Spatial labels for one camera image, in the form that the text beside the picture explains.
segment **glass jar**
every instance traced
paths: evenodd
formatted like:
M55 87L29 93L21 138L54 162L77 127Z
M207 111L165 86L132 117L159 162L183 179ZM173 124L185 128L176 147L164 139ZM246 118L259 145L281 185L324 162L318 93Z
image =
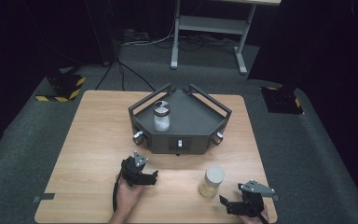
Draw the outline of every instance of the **glass jar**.
M157 132L167 132L170 129L170 105L166 101L154 104L154 128Z
M225 172L217 165L210 166L205 176L199 184L200 194L207 198L212 198L217 194L220 184L225 178Z

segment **table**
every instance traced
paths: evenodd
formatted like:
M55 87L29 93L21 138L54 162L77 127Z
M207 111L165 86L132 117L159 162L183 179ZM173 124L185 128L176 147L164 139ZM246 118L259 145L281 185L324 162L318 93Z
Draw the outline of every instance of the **table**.
M86 91L76 111L46 194L35 214L38 223L107 223L121 161L136 150L149 159L145 174L158 170L155 186L146 187L129 223L238 223L219 197L204 198L198 184L211 164L226 173L218 194L240 201L238 183L254 179L268 186L243 98L211 95L232 110L219 146L203 155L152 154L132 142L128 107L149 92ZM272 199L265 198L270 222L277 220Z
M220 1L251 4L251 10L248 14L247 20L237 21L237 20L224 20L224 19L216 19L216 18L180 15L180 0L176 0L175 31L174 31L174 39L172 45L171 69L176 69L178 66L179 31L191 30L191 31L241 35L240 44L237 47L234 47L234 52L237 58L237 63L240 68L240 72L242 74L247 74L248 71L243 61L242 50L243 50L243 46L245 45L245 40L252 24L252 19L255 14L255 8L257 5L278 6L281 0L220 0Z

